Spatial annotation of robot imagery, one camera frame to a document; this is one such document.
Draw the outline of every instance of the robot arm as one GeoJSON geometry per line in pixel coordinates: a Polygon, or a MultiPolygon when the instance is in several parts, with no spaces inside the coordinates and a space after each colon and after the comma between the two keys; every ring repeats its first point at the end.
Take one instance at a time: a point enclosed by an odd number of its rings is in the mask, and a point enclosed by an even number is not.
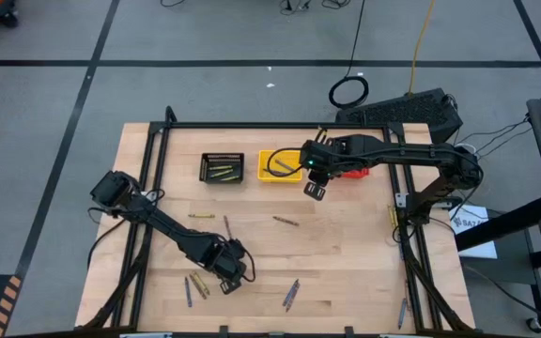
{"type": "Polygon", "coordinates": [[[456,189],[472,189],[481,182],[483,171],[477,159],[464,148],[448,144],[388,144],[373,136],[349,135],[318,140],[320,134],[301,147],[300,165],[309,169],[310,182],[304,193],[322,200],[327,183],[351,170],[378,164],[434,166],[440,176],[422,192],[411,192],[398,200],[398,210],[415,224],[429,222],[431,207],[456,189]]]}
{"type": "Polygon", "coordinates": [[[241,286],[246,266],[241,259],[247,251],[238,239],[187,229],[159,210],[141,194],[138,182],[123,172],[108,172],[91,191],[93,201],[112,216],[132,223],[145,223],[167,235],[178,249],[202,269],[222,280],[221,289],[229,294],[241,286]]]}

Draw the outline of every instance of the yellow tray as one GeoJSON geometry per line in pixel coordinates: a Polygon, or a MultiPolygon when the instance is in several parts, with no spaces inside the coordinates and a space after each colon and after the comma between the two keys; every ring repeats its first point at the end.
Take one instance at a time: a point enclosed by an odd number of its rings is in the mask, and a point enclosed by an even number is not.
{"type": "MultiPolygon", "coordinates": [[[[267,168],[267,162],[274,150],[260,150],[258,155],[258,179],[263,182],[278,182],[278,183],[298,183],[301,181],[302,170],[297,173],[291,174],[288,177],[275,177],[271,173],[265,172],[263,169],[267,168]]],[[[300,151],[299,150],[286,150],[278,153],[272,158],[270,163],[270,169],[278,172],[287,172],[287,169],[277,164],[275,160],[279,160],[290,167],[296,169],[300,166],[300,151]]]]}

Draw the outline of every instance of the floor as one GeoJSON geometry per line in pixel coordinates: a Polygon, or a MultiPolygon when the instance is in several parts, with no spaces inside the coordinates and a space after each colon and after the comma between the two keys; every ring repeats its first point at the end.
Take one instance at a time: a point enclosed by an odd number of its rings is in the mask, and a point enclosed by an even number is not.
{"type": "MultiPolygon", "coordinates": [[[[279,0],[18,0],[20,26],[0,25],[0,276],[23,277],[7,334],[72,328],[96,236],[88,192],[124,123],[160,120],[168,104],[181,121],[333,121],[327,93],[346,72],[361,4],[313,1],[284,16],[279,0]]],[[[352,73],[369,81],[367,102],[407,90],[428,6],[366,1],[352,73]]],[[[415,91],[456,97],[460,137],[518,122],[541,97],[541,0],[437,1],[419,60],[415,91]]],[[[473,203],[510,210],[541,196],[531,133],[481,164],[473,203]]],[[[467,282],[479,328],[533,335],[530,314],[467,282]]],[[[531,302],[529,287],[506,287],[531,302]]]]}

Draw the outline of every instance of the white paper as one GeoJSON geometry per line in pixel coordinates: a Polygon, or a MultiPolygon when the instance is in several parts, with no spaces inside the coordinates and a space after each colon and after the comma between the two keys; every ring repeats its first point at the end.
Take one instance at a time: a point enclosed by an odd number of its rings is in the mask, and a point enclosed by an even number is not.
{"type": "MultiPolygon", "coordinates": [[[[455,212],[456,207],[450,210],[450,217],[452,217],[455,212]]],[[[455,230],[455,233],[459,234],[485,221],[487,221],[487,210],[484,207],[464,205],[457,213],[456,217],[451,221],[451,224],[452,228],[455,230]]],[[[478,245],[474,248],[463,250],[459,252],[458,255],[462,257],[475,258],[498,258],[493,241],[478,245]]]]}

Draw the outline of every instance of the wooden tabletop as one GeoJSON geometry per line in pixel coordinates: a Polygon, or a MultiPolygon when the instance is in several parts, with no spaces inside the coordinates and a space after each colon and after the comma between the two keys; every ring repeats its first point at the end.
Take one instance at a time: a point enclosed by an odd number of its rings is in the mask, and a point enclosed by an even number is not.
{"type": "MultiPolygon", "coordinates": [[[[139,176],[148,124],[126,124],[114,170],[139,176]]],[[[408,143],[427,143],[426,125],[406,125],[408,143]]],[[[371,169],[363,179],[338,178],[327,186],[322,202],[306,196],[297,184],[262,183],[256,178],[258,151],[301,146],[315,130],[173,129],[162,176],[166,195],[160,209],[185,225],[226,235],[223,215],[233,236],[254,256],[256,280],[230,295],[219,280],[177,249],[171,239],[154,231],[138,330],[218,332],[413,333],[411,312],[397,328],[405,297],[405,268],[392,241],[387,206],[394,202],[386,165],[371,169]],[[239,185],[207,185],[198,180],[204,152],[245,153],[245,175],[239,185]],[[214,213],[214,219],[189,218],[190,213],[214,213]],[[272,216],[296,221],[279,223],[272,216]],[[184,277],[197,270],[211,296],[202,300],[192,286],[193,307],[187,306],[184,277]],[[291,310],[282,302],[291,285],[300,290],[291,310]]],[[[382,139],[380,131],[330,130],[330,137],[364,133],[382,139]]],[[[153,181],[154,150],[147,181],[153,181]]],[[[417,190],[435,179],[435,168],[413,167],[417,190]]],[[[404,178],[399,178],[403,191],[404,178]]],[[[445,211],[432,216],[449,222],[445,211]]],[[[116,221],[103,217],[99,236],[116,221]]],[[[102,241],[87,274],[76,324],[84,324],[103,305],[118,281],[128,226],[102,241]]],[[[435,285],[469,325],[471,306],[452,233],[442,225],[425,227],[435,285]]],[[[431,327],[426,294],[420,286],[425,326],[431,327]]],[[[122,323],[128,323],[132,289],[128,291],[122,323]]]]}

